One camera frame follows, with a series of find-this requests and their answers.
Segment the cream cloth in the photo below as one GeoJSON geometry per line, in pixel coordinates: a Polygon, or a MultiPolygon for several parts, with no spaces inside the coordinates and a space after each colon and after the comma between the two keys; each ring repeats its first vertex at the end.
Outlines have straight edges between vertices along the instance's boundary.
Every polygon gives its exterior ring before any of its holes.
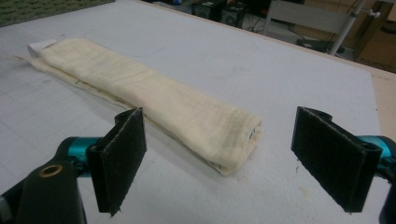
{"type": "Polygon", "coordinates": [[[66,39],[40,50],[31,64],[70,84],[128,107],[203,157],[222,175],[248,158],[262,121],[87,39],[66,39]]]}

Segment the white towel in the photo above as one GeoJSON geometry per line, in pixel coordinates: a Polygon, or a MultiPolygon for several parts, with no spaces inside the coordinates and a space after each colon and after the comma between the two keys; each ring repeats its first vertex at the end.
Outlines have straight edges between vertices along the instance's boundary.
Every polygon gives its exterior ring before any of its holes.
{"type": "Polygon", "coordinates": [[[222,175],[241,167],[262,132],[259,117],[87,39],[50,45],[31,64],[110,102],[143,107],[149,120],[222,175]]]}

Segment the black rubber pad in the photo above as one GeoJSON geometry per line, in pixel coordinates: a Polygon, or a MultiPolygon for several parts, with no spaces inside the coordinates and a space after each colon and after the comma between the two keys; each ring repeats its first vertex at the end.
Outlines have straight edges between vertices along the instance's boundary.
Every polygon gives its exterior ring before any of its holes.
{"type": "Polygon", "coordinates": [[[141,108],[115,117],[114,128],[87,149],[96,201],[100,212],[119,210],[147,151],[141,108]]]}
{"type": "Polygon", "coordinates": [[[346,212],[361,212],[381,148],[362,142],[326,113],[298,107],[291,150],[346,212]]]}

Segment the white table surface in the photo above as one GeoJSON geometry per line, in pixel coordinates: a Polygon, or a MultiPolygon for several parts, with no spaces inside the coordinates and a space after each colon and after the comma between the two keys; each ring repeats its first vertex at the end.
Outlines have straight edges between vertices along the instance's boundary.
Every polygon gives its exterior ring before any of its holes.
{"type": "Polygon", "coordinates": [[[147,124],[148,153],[121,207],[99,214],[79,178],[89,223],[377,223],[388,194],[375,178],[359,214],[336,204],[290,150],[298,105],[351,133],[380,134],[369,73],[270,38],[131,0],[0,28],[0,191],[49,160],[69,136],[102,136],[123,111],[14,56],[47,39],[86,37],[262,117],[244,166],[223,177],[147,124]]]}

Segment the equipment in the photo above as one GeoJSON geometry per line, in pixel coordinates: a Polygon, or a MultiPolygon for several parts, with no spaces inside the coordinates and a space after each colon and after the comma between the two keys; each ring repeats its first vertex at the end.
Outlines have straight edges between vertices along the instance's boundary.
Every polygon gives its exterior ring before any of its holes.
{"type": "Polygon", "coordinates": [[[92,176],[99,212],[119,210],[146,153],[143,110],[118,114],[105,137],[69,137],[0,197],[0,223],[86,223],[77,177],[92,176]]]}
{"type": "Polygon", "coordinates": [[[332,116],[298,107],[291,144],[297,158],[346,212],[361,212],[374,175],[392,185],[380,215],[396,223],[396,143],[384,136],[355,136],[332,116]]]}
{"type": "Polygon", "coordinates": [[[244,22],[246,5],[231,2],[221,11],[221,23],[242,28],[244,22]]]}
{"type": "Polygon", "coordinates": [[[221,10],[226,4],[226,0],[201,0],[192,4],[192,15],[212,21],[220,21],[221,10]]]}

